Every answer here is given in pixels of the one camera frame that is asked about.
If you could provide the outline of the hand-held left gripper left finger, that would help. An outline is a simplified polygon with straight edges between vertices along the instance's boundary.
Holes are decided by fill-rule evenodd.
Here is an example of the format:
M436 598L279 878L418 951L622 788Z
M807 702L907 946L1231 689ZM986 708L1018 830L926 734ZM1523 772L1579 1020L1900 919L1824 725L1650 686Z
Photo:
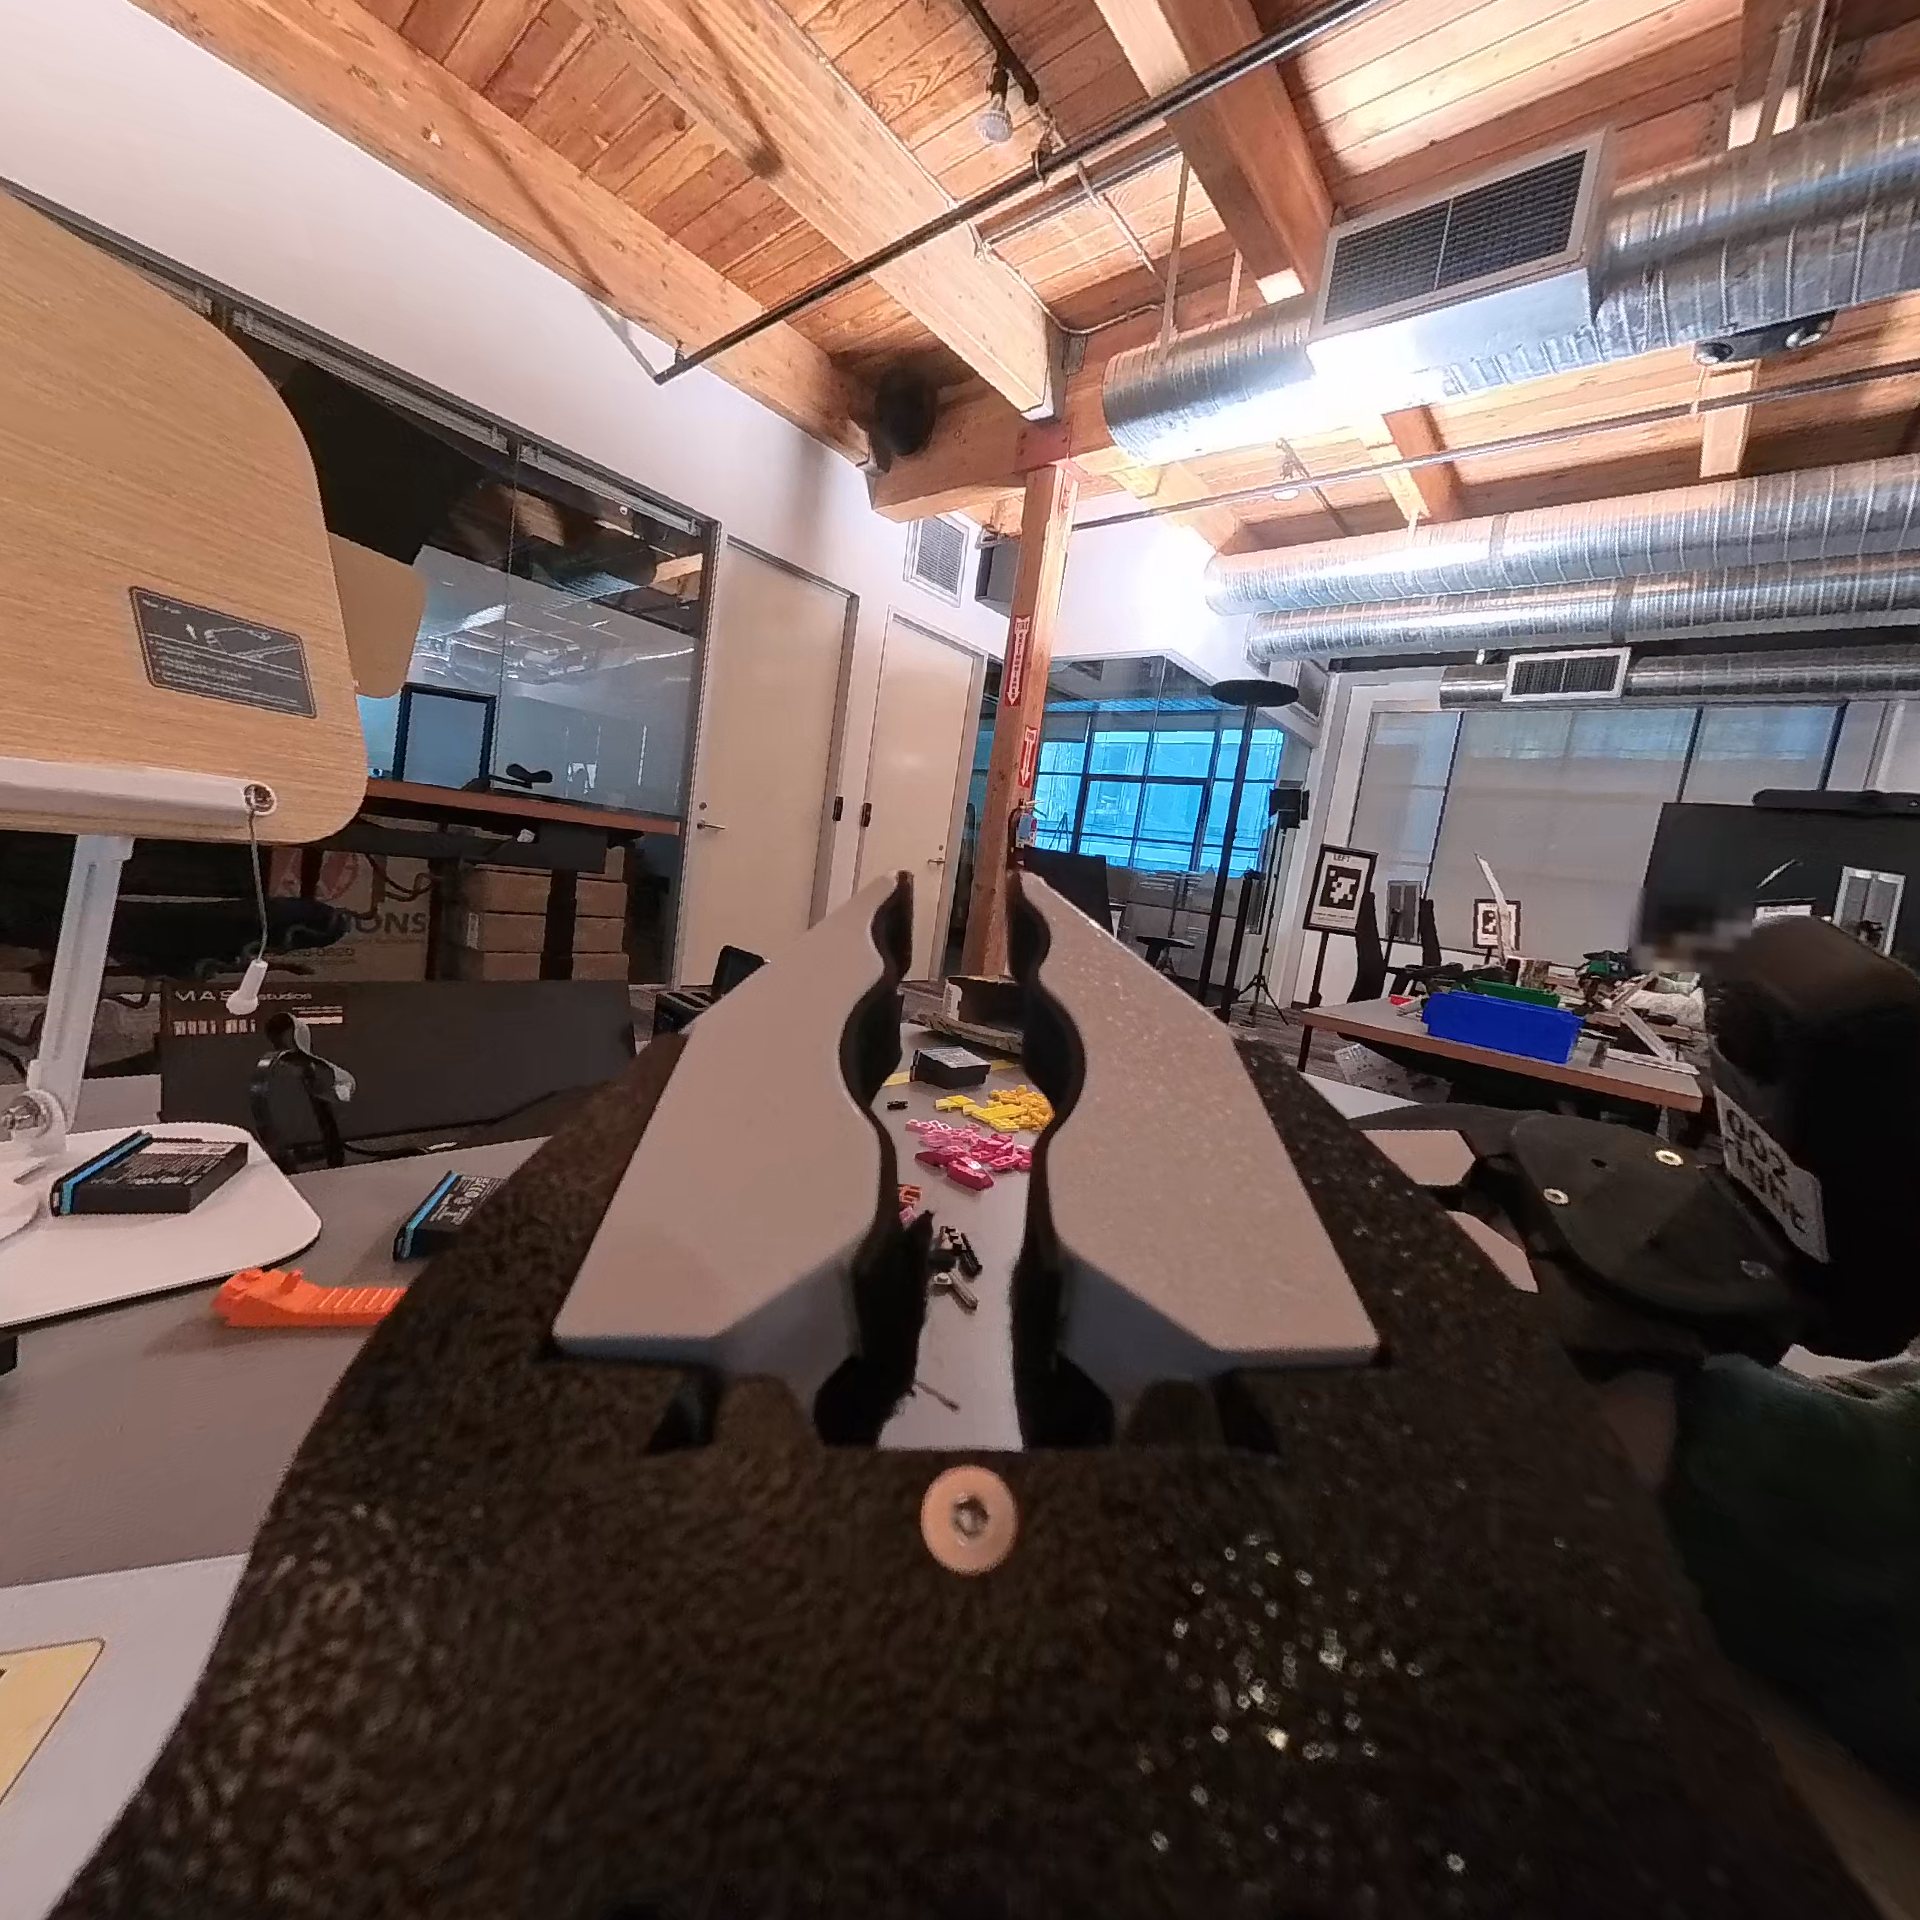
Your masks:
M553 1326L563 1353L772 1377L809 1411L914 1383L923 1239L875 1114L914 883L875 879L697 1015Z

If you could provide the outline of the lego instruction booklet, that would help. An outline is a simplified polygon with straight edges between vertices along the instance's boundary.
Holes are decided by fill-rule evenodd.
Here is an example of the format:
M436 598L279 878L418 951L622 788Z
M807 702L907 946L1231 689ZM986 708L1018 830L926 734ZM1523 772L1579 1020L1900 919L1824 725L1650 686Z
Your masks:
M175 1733L240 1554L2 1594L2 1915L41 1917Z

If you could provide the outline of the orange lego brick separator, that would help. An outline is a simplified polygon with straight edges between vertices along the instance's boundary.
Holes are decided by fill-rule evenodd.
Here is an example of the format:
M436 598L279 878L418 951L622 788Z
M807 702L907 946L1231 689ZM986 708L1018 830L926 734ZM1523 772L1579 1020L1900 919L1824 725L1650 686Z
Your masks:
M300 1269L248 1267L216 1291L214 1309L228 1327L346 1333L378 1326L406 1291L395 1284L319 1284Z

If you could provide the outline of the black battery charger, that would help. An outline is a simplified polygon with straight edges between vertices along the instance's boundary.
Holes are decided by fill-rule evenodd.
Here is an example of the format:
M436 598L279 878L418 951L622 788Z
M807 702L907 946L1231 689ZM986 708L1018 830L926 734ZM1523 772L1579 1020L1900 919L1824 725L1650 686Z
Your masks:
M691 982L660 989L655 1001L655 1037L681 1034L705 1011L730 996L742 982L764 967L764 958L754 951L723 946L708 982Z

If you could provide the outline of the blue plastic bin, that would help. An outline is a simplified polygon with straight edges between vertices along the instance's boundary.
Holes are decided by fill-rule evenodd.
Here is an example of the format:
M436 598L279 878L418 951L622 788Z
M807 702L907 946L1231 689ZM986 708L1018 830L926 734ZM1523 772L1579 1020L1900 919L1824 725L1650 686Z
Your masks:
M1434 1041L1554 1067L1571 1062L1585 1028L1585 1017L1558 1001L1538 1004L1470 989L1428 995L1423 1020Z

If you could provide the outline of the black battery blue stripe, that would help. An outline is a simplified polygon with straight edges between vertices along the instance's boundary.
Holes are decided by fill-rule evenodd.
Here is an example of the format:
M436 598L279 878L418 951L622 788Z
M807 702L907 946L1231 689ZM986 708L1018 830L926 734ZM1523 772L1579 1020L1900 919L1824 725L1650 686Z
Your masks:
M134 1132L54 1180L51 1215L183 1215L249 1164L249 1139Z
M503 1178L451 1170L401 1220L391 1241L399 1265L430 1259L470 1230L476 1211L505 1183Z

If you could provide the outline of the black cardboard box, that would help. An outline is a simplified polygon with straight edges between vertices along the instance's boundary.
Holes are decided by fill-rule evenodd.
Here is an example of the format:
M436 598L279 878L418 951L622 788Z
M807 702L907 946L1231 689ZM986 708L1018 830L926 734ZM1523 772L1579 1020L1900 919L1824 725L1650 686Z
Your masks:
M224 988L170 988L161 1004L161 1121L248 1127L249 1082L272 1012L308 1022L356 1097L351 1145L534 1125L544 1102L622 1075L633 1004L614 980L366 982L272 979L252 1012Z

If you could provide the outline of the marker sign on easel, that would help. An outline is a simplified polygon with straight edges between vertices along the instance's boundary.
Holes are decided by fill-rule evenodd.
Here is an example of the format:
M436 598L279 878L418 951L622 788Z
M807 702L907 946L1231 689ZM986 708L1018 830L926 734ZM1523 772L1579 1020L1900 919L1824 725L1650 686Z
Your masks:
M1323 979L1332 939L1353 939L1361 913L1372 893L1378 854L1364 849L1321 843L1304 913L1304 933L1316 938L1312 982L1306 1005L1323 1001Z

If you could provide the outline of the stack of cardboard boxes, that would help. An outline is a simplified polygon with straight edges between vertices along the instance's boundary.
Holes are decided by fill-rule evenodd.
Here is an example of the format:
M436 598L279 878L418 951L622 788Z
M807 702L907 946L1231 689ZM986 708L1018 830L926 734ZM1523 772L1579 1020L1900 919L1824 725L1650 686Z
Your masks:
M632 979L622 854L607 870L462 865L441 910L440 972L458 980Z

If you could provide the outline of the white door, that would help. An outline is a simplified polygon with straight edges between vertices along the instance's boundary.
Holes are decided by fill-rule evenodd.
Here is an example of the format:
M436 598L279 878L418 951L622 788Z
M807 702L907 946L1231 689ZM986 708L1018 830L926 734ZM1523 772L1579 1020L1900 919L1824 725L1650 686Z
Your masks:
M934 980L945 964L986 666L964 642L888 614L855 886L913 878L911 980Z
M683 982L780 956L822 914L854 593L728 539L705 659L680 905Z

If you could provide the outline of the black framed monitor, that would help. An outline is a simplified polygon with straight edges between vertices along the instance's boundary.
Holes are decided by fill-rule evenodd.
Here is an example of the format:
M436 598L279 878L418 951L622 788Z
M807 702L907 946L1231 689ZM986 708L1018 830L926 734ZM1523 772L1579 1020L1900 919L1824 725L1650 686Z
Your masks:
M407 683L399 697L391 779L487 788L495 731L495 692Z

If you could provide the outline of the black ceiling pipe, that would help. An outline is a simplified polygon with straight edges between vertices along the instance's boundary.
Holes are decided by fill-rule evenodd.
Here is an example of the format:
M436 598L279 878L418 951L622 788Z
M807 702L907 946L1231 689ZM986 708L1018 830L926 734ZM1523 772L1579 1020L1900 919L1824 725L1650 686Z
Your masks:
M947 237L947 234L963 227L972 228L986 218L994 214L999 209L1019 201L1026 194L1041 191L1052 179L1065 175L1083 161L1102 155L1105 150L1127 141L1145 129L1163 129L1177 113L1198 107L1220 89L1257 73L1265 67L1276 67L1282 59L1297 58L1302 51L1316 43L1319 38L1350 27L1356 18L1364 15L1374 6L1374 2L1332 2L1288 22L1288 27L1282 30L1266 33L1265 36L1251 41L1236 52L1211 61L1202 71L1180 81L1172 87L1167 87L1161 93L1148 99L1129 113L1121 113L1114 118L1092 129L1090 133L1083 133L1078 140L1032 161L1019 174L996 181L992 188L974 194L972 199L952 203L948 211L935 214L934 219L923 221L913 230L906 230L878 252L872 252L854 260L843 270L814 282L803 293L771 308L764 308L754 321L735 326L731 332L692 353L674 353L672 361L663 364L660 367L644 364L644 370L649 372L655 385L663 386L695 367L705 367L724 353L754 342L776 324L785 324L799 318L800 314L807 314L811 307L839 298L855 284L875 276L880 270L890 270L897 262L911 258L913 254L919 254L931 242Z

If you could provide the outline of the white duct grille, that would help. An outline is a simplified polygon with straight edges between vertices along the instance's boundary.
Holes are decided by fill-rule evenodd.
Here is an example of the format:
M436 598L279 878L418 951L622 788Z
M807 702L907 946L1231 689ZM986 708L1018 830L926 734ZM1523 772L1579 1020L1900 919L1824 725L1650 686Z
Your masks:
M1504 662L1503 703L1610 703L1623 697L1633 649L1582 645L1514 653Z

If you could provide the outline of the wooden post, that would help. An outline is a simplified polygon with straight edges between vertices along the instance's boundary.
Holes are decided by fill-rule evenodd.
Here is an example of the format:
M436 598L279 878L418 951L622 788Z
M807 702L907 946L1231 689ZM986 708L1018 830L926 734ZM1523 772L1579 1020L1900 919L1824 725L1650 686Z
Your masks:
M1008 642L1001 657L988 788L963 945L963 977L1003 977L1007 875L1032 814L1052 642L1065 587L1082 470L1058 462L1025 477L1025 515Z

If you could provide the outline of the silver duct with vent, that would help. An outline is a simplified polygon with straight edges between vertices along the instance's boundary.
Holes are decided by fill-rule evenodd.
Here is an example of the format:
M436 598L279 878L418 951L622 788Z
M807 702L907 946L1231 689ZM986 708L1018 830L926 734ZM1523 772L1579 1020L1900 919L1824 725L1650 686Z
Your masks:
M1308 350L1314 294L1116 354L1102 415L1131 459L1175 465L1840 314L1915 290L1915 196L1918 99L1907 87L1644 183L1612 174L1599 302L1582 326L1440 367L1398 367L1376 353L1319 365Z

